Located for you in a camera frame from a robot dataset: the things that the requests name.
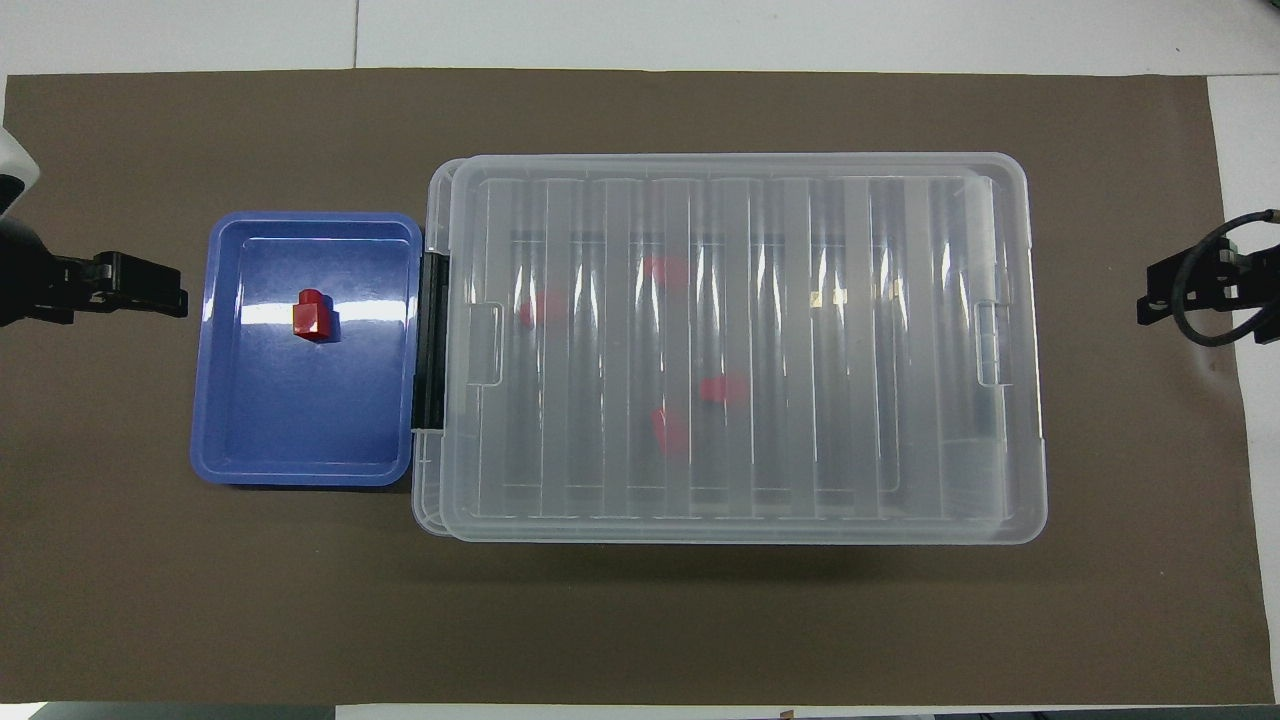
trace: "white table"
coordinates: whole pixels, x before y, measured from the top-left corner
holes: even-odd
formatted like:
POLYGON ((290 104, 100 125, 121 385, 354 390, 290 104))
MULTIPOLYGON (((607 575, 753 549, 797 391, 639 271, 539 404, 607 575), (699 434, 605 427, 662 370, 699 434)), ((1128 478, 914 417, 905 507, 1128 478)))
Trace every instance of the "white table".
MULTIPOLYGON (((1206 74, 1226 215, 1280 205, 1280 10, 1265 0, 0 0, 0 90, 6 74, 352 67, 1206 74)), ((1277 237, 1251 227, 1238 240, 1252 251, 1277 237)), ((1280 348, 1244 341, 1236 352, 1280 682, 1280 377, 1266 365, 1280 361, 1280 348)), ((724 719, 780 710, 518 706, 500 716, 724 719)), ((797 714, 946 710, 955 708, 797 714)), ((492 706, 339 711, 492 716, 492 706)))

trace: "plastic lid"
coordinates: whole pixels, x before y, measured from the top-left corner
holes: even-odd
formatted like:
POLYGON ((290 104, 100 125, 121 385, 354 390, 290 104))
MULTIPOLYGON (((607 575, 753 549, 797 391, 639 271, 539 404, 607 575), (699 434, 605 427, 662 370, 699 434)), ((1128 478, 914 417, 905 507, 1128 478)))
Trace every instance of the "plastic lid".
POLYGON ((969 154, 481 156, 419 519, 465 539, 1014 543, 1046 518, 1027 181, 969 154))

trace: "black latch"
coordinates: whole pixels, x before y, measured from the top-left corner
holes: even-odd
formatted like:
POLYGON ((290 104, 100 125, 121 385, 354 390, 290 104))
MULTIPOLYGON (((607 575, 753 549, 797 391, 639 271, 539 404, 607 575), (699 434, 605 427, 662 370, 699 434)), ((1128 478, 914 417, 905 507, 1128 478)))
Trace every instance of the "black latch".
POLYGON ((449 307, 449 256, 422 255, 417 293, 417 369, 413 373, 413 428, 444 429, 444 343, 449 307))
POLYGON ((31 228, 0 219, 0 325, 22 318, 69 324, 76 311, 187 316, 182 273, 124 252, 54 255, 31 228))
POLYGON ((1170 315, 1188 340, 1204 346, 1235 342, 1248 333, 1267 343, 1280 340, 1280 246, 1240 255, 1226 233, 1253 222, 1280 220, 1275 210, 1240 215, 1207 234, 1194 247, 1147 268, 1147 295, 1138 300, 1138 324, 1149 325, 1170 315), (1261 310, 1235 329, 1219 336, 1197 332, 1187 322, 1190 310, 1261 310))

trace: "red block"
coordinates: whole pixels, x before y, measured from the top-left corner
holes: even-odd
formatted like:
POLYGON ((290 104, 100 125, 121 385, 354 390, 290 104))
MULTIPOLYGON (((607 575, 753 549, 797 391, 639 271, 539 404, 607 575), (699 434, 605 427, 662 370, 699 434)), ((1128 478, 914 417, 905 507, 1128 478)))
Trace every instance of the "red block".
POLYGON ((312 342, 329 340, 333 334, 333 314, 319 290, 298 293, 298 304, 293 306, 293 334, 312 342))
POLYGON ((727 374, 704 379, 698 391, 707 402, 733 406, 750 400, 751 386, 744 375, 727 374))
POLYGON ((689 455, 689 423, 675 413, 659 407, 649 415, 658 450, 668 457, 689 455))
POLYGON ((550 320, 563 320, 568 316, 566 297, 559 292, 535 292, 527 301, 516 307, 520 324, 536 328, 550 320))
POLYGON ((684 290, 689 284, 689 263, 675 258, 653 256, 641 263, 644 272, 658 287, 671 284, 672 290, 684 290))

